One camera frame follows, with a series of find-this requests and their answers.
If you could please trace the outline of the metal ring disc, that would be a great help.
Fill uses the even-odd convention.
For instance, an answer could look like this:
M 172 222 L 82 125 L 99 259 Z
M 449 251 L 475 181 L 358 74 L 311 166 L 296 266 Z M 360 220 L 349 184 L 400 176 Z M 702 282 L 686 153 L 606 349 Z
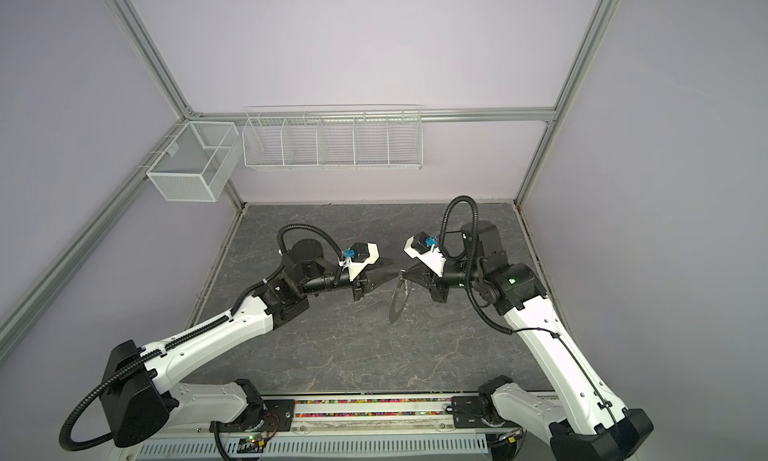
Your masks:
M 410 283 L 405 279 L 400 279 L 393 291 L 390 302 L 388 319 L 391 324 L 395 324 L 402 316 L 410 296 Z

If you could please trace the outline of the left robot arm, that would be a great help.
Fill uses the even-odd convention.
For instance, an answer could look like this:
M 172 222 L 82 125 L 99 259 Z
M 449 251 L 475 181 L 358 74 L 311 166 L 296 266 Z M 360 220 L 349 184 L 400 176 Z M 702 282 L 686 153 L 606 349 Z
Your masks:
M 281 227 L 276 239 L 280 265 L 245 288 L 229 309 L 144 346 L 132 340 L 115 346 L 100 383 L 63 422 L 60 447 L 76 452 L 148 439 L 183 411 L 184 402 L 171 391 L 200 366 L 287 324 L 308 309 L 312 295 L 348 289 L 359 300 L 396 275 L 374 243 L 343 249 L 306 223 Z

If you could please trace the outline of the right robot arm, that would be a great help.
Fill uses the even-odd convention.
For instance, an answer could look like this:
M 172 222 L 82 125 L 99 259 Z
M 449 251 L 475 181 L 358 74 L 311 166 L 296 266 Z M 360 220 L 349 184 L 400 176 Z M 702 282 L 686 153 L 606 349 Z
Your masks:
M 550 402 L 499 376 L 478 393 L 499 421 L 519 425 L 546 443 L 557 460 L 627 460 L 654 430 L 647 413 L 630 408 L 603 381 L 564 327 L 549 294 L 526 264 L 510 262 L 498 228 L 460 195 L 446 207 L 440 230 L 419 232 L 404 252 L 416 265 L 403 276 L 436 302 L 462 289 L 481 320 L 519 336 L 557 395 Z

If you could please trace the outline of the white mesh box basket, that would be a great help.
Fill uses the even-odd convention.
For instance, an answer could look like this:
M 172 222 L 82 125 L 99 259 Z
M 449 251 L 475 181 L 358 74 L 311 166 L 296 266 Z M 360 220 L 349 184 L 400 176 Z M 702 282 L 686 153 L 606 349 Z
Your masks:
M 243 155 L 233 122 L 188 121 L 174 134 L 147 176 L 173 202 L 215 202 Z

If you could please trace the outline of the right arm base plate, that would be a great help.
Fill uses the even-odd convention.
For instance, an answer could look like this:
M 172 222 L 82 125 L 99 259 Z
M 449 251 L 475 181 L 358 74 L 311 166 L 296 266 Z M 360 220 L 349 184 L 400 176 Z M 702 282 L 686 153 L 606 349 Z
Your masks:
M 503 419 L 486 397 L 474 395 L 453 396 L 445 407 L 455 428 L 520 428 L 518 423 Z

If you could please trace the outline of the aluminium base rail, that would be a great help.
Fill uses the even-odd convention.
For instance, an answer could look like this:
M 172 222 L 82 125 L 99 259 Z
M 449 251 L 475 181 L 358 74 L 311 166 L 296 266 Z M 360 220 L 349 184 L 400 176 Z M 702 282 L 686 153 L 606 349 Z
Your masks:
M 477 394 L 489 399 L 503 419 L 529 430 L 547 430 L 550 424 L 565 418 L 564 403 L 549 403 L 523 390 L 508 377 L 500 376 L 489 381 Z M 413 417 L 450 416 L 445 413 L 445 407 L 453 396 L 295 399 L 293 421 L 381 418 L 403 422 Z M 166 426 L 233 421 L 250 403 L 260 404 L 265 399 L 249 380 L 238 379 L 223 385 L 180 383 L 165 393 L 153 383 L 111 387 L 101 395 L 100 401 L 114 443 L 126 447 L 148 439 Z

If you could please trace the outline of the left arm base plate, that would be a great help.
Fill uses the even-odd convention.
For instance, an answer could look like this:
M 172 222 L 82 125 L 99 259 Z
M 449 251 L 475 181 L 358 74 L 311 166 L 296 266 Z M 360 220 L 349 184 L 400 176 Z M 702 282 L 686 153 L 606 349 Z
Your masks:
M 287 432 L 294 419 L 296 400 L 268 399 L 260 404 L 250 403 L 233 421 L 220 422 L 219 433 Z

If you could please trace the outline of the aluminium frame profiles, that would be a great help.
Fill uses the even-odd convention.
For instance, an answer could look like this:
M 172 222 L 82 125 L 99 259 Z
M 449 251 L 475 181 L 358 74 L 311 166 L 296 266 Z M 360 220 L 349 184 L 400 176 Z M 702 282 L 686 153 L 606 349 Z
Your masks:
M 495 108 L 400 108 L 373 110 L 323 110 L 297 111 L 295 117 L 320 121 L 379 122 L 416 118 L 423 123 L 435 122 L 507 122 L 541 121 L 545 123 L 542 138 L 527 168 L 521 187 L 515 197 L 515 205 L 521 206 L 539 171 L 543 158 L 554 139 L 561 122 L 573 101 L 580 83 L 593 60 L 607 27 L 622 0 L 598 0 L 584 39 L 577 51 L 561 93 L 552 107 L 495 107 Z M 180 88 L 175 84 L 159 52 L 150 40 L 145 27 L 129 0 L 105 0 L 128 40 L 138 52 L 150 74 L 158 82 L 160 90 L 169 98 L 171 106 L 180 118 L 160 139 L 154 151 L 134 170 L 112 197 L 72 238 L 68 245 L 48 264 L 38 279 L 18 300 L 17 305 L 4 316 L 1 323 L 1 358 L 7 360 L 19 347 L 33 326 L 71 281 L 82 265 L 101 244 L 127 209 L 134 203 L 148 182 L 149 169 L 161 157 L 161 152 L 171 143 L 172 137 L 183 128 L 202 122 L 240 122 L 246 115 L 235 113 L 196 113 L 183 100 Z

